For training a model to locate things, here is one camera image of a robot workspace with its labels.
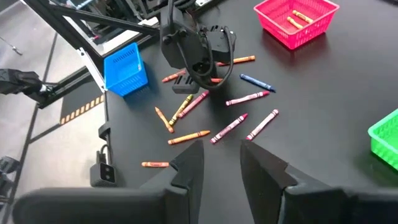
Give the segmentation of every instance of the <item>floor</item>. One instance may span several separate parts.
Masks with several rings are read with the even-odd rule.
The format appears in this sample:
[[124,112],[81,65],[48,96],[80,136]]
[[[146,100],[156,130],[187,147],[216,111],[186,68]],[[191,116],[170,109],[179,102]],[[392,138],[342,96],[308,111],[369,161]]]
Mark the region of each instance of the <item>floor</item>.
[[[0,41],[0,68],[35,71],[41,78],[47,70],[47,81],[57,82],[83,66],[75,50],[59,35],[55,38],[55,31],[20,2],[0,14],[0,34],[23,53],[19,56]],[[38,110],[30,137],[57,124],[61,106],[62,99]],[[35,102],[23,94],[0,95],[0,156],[21,159],[34,110]],[[89,187],[89,168],[104,144],[97,136],[103,123],[101,104],[29,145],[16,198],[42,187]],[[2,223],[12,223],[4,218],[7,212],[7,208],[0,212]]]

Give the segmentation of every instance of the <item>cable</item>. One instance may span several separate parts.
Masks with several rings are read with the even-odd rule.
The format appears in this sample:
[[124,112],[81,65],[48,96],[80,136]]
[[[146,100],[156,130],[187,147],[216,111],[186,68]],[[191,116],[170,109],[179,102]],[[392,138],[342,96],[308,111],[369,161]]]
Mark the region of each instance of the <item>cable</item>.
[[202,88],[205,88],[205,89],[207,89],[207,90],[216,90],[216,89],[218,89],[218,88],[229,78],[229,76],[230,76],[231,73],[232,73],[233,66],[234,66],[234,63],[233,63],[233,60],[234,60],[234,52],[233,52],[233,45],[232,45],[231,33],[230,33],[230,31],[229,31],[229,29],[228,29],[227,26],[224,26],[224,27],[223,27],[223,30],[224,30],[224,32],[225,32],[225,34],[226,34],[226,38],[227,38],[227,40],[228,40],[228,47],[229,47],[229,68],[228,68],[228,71],[226,72],[226,74],[225,74],[223,80],[222,80],[220,83],[218,83],[217,85],[215,85],[215,86],[207,85],[207,84],[203,83],[202,80],[199,78],[199,77],[204,77],[204,76],[209,75],[209,74],[212,72],[213,67],[214,67],[213,54],[212,54],[212,52],[211,52],[211,45],[210,45],[209,41],[207,41],[207,47],[208,47],[209,57],[210,57],[210,69],[209,69],[206,73],[204,73],[204,74],[199,74],[199,73],[197,73],[197,72],[195,72],[195,71],[193,71],[193,70],[190,69],[190,66],[189,66],[188,63],[187,63],[187,59],[185,58],[185,54],[184,54],[184,51],[183,51],[183,49],[182,49],[182,46],[181,46],[180,43],[177,41],[178,49],[180,50],[181,56],[182,56],[182,58],[183,58],[185,67],[186,67],[186,69],[188,70],[188,73],[189,73],[190,76],[192,77],[193,81],[197,82]]
[[183,0],[181,4],[178,3],[178,1],[175,3],[175,7],[177,7],[177,9],[179,10],[186,10],[188,9],[190,6],[194,5],[194,3],[196,2],[196,0]]
[[103,145],[103,146],[101,147],[100,153],[101,153],[101,154],[104,154],[105,148],[106,148],[107,151],[108,151],[108,165],[111,166],[111,165],[112,165],[112,150],[111,150],[111,148],[110,148],[107,144],[105,144],[105,145]]
[[170,27],[171,34],[173,34],[175,32],[174,21],[173,21],[174,1],[175,0],[169,0],[169,2],[167,3],[167,7],[169,8],[169,19],[168,19],[167,23],[168,23],[168,26]]

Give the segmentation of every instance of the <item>pink basket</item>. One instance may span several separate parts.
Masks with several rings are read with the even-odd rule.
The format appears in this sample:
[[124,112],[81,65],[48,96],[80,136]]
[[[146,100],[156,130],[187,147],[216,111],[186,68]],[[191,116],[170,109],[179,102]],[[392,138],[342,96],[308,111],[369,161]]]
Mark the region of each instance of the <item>pink basket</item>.
[[[266,0],[255,6],[254,10],[264,29],[289,49],[295,49],[324,33],[338,8],[339,5],[326,0]],[[313,19],[313,22],[305,22],[295,16],[293,10]],[[288,16],[303,29],[293,26],[287,20]]]

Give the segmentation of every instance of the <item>black table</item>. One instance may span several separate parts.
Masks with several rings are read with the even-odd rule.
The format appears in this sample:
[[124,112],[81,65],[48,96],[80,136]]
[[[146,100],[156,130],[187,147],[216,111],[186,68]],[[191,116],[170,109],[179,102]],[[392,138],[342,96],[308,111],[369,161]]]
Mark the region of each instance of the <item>black table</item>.
[[[171,118],[186,95],[176,95],[171,83],[161,82],[176,70],[159,43],[141,52],[148,87],[125,98],[107,93],[121,187],[138,188],[160,171],[142,168],[142,161],[170,161],[192,143],[169,146],[167,140],[208,129],[200,223],[252,223],[239,140],[274,108],[280,114],[254,140],[258,145],[329,185],[398,186],[396,172],[370,153],[368,136],[368,128],[398,105],[398,7],[381,0],[336,0],[341,8],[326,35],[289,51],[263,31],[253,11],[259,1],[227,0],[201,17],[204,24],[235,31],[235,57],[255,55],[256,61],[236,65],[224,93],[212,94],[177,121],[175,134],[166,130],[154,107]],[[261,90],[240,80],[240,73],[270,83],[277,93],[225,107],[227,99]],[[243,124],[210,144],[211,137],[244,113],[249,116]]]

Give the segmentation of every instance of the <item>metal bar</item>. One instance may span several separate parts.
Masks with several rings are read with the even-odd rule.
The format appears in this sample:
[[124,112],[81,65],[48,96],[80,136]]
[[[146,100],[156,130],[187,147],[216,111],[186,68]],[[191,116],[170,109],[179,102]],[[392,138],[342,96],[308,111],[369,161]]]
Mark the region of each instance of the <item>metal bar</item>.
[[87,34],[88,37],[95,37],[93,31],[91,31],[91,29],[88,28],[88,27],[86,26],[86,24],[84,24],[81,20],[79,20],[79,19],[74,19],[74,18],[71,18],[71,19],[75,22],[75,24],[76,24],[78,27],[80,27],[80,28],[82,29],[83,32],[85,32],[85,33]]
[[133,22],[123,21],[121,19],[115,19],[108,16],[97,15],[90,12],[70,9],[63,6],[49,5],[49,8],[64,16],[68,16],[74,19],[81,19],[88,22],[96,22],[103,25],[140,32],[143,34],[156,35],[160,32],[159,29],[149,26],[139,25]]
[[73,82],[75,79],[82,77],[86,73],[88,73],[88,69],[85,66],[81,67],[79,70],[73,72],[72,74],[59,81],[57,85],[53,87],[53,91],[58,91],[59,89],[64,88],[66,85]]
[[93,42],[96,45],[103,44],[103,43],[117,37],[119,34],[123,33],[124,31],[126,31],[126,30],[108,26],[107,28],[101,30],[102,35],[99,36],[97,39],[93,40]]
[[132,13],[132,11],[129,10],[127,3],[122,2],[122,0],[114,0],[114,1],[126,16],[127,21],[132,21],[134,19],[134,14]]
[[118,50],[121,50],[122,48],[124,48],[125,46],[133,43],[133,42],[137,42],[138,48],[140,50],[142,50],[141,48],[145,45],[145,47],[148,46],[148,44],[153,44],[154,42],[159,40],[159,35],[145,35],[145,34],[138,34],[135,37],[127,40],[125,43],[115,47],[114,49],[110,50],[109,52],[107,52],[106,54],[104,54],[104,57],[107,57],[115,52],[117,52]]
[[103,71],[102,56],[82,37],[75,28],[61,15],[57,15],[49,8],[49,3],[43,0],[25,0],[48,25],[59,33],[74,49],[83,47],[93,59],[100,71]]
[[82,84],[88,83],[93,80],[93,77],[91,76],[90,73],[84,73],[82,76],[74,78],[72,82],[68,83],[62,88],[58,88],[57,91],[55,91],[54,95],[48,98],[45,102],[39,104],[39,108],[43,109],[47,107],[48,105],[51,105],[55,101],[61,99],[65,95],[71,93],[73,90],[76,90],[79,88]]
[[201,16],[203,13],[205,13],[207,10],[211,9],[212,7],[215,7],[216,5],[218,5],[219,3],[223,2],[223,1],[225,1],[225,0],[211,0],[210,2],[202,5],[198,9],[194,10],[192,12],[192,16],[197,18],[197,17]]

